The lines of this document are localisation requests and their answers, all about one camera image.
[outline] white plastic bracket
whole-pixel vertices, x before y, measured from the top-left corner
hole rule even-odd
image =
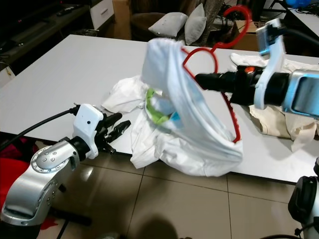
[[[264,27],[267,27],[267,25],[273,25],[274,27],[281,26],[278,18],[268,21]],[[255,86],[254,105],[256,108],[261,110],[265,109],[264,98],[268,82],[275,72],[281,71],[284,63],[285,53],[286,50],[283,43],[283,37],[278,36],[275,40],[275,43],[269,45],[269,54],[267,55],[269,56],[268,64]]]
[[[73,123],[73,137],[79,136],[89,146],[90,151],[86,157],[94,159],[99,155],[98,148],[94,142],[96,126],[103,119],[103,114],[92,105],[81,104]]]

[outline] green fabric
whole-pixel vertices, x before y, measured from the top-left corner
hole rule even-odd
[[[169,120],[169,117],[164,115],[162,112],[156,111],[151,104],[151,98],[153,97],[155,90],[152,88],[148,89],[146,93],[146,109],[148,109],[149,113],[152,116],[152,121],[155,124],[162,124],[163,122]]]

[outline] tile floor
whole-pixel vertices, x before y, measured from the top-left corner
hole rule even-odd
[[[300,227],[288,212],[294,186],[232,174],[191,177],[161,162],[136,170],[129,159],[101,154],[75,170],[53,205],[93,222],[68,223],[60,238],[259,239]],[[38,239],[57,238],[64,220],[55,222]]]

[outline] cable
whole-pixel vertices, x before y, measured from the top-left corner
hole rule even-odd
[[[296,9],[296,12],[319,16],[319,2],[311,3],[305,7],[299,7]]]
[[[307,41],[309,43],[312,43],[313,45],[319,47],[319,41],[318,40],[312,38],[311,36],[308,36],[307,34],[304,34],[301,31],[286,28],[286,29],[283,29],[283,33],[289,33],[291,35],[295,35],[295,36],[297,36],[299,38],[302,38],[303,40],[305,40],[305,41]]]
[[[300,239],[300,238],[291,236],[291,235],[272,235],[272,236],[268,236],[268,237],[264,237],[260,239]]]
[[[300,234],[302,231],[304,231],[308,228],[311,228],[313,226],[317,226],[317,225],[318,225],[317,223],[309,223],[309,224],[305,225],[304,227],[302,227],[301,229],[297,228],[297,229],[295,229],[295,235],[299,236],[301,238]]]
[[[249,24],[252,23],[252,22],[253,22],[253,21],[250,21]],[[245,26],[245,25],[241,26],[240,28],[238,28],[238,30],[242,29],[244,26]]]
[[[12,144],[14,141],[16,141],[18,138],[20,138],[21,136],[24,136],[25,134],[29,133],[30,131],[34,130],[35,128],[38,128],[38,127],[40,127],[41,125],[50,122],[51,120],[57,119],[57,118],[59,118],[59,117],[61,117],[61,116],[64,116],[64,115],[66,115],[66,114],[68,114],[68,113],[71,113],[71,114],[76,115],[77,112],[78,112],[78,110],[79,110],[79,108],[80,108],[80,106],[77,105],[77,106],[74,107],[74,108],[70,108],[70,109],[68,109],[67,111],[63,111],[63,112],[61,112],[61,113],[58,113],[58,114],[56,114],[56,115],[54,115],[54,116],[51,116],[51,117],[49,117],[49,118],[47,118],[47,119],[45,119],[45,120],[43,120],[43,121],[41,121],[41,122],[39,122],[39,123],[36,123],[35,125],[33,125],[33,126],[27,128],[26,130],[22,131],[21,133],[19,133],[19,134],[16,135],[15,137],[13,137],[11,140],[9,140],[9,141],[7,141],[6,143],[4,143],[3,145],[1,145],[1,147],[0,147],[0,152],[1,152],[2,150],[4,150],[6,147],[8,147],[10,144]]]

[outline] white table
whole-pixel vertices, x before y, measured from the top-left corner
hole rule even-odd
[[[319,16],[296,12],[291,9],[290,12],[302,21],[313,33],[319,37]]]
[[[145,42],[71,35],[47,52],[0,89],[0,131],[17,134],[27,127],[70,107],[73,103],[100,106],[109,91],[120,79],[141,73]],[[227,71],[232,63],[232,52],[257,55],[257,52],[216,51],[219,71]],[[206,55],[191,58],[194,72],[209,72],[212,62]],[[318,58],[287,56],[291,60],[318,64]],[[228,110],[217,92],[204,92],[211,109],[232,128]],[[314,175],[313,166],[319,155],[318,142],[292,153],[292,142],[261,135],[251,122],[249,113],[234,105],[234,111],[244,140],[244,160],[233,171],[275,180],[296,182],[301,176]],[[139,109],[123,116],[135,122]],[[37,128],[27,136],[58,141],[72,136],[73,115],[66,115]],[[131,128],[112,146],[131,154]]]

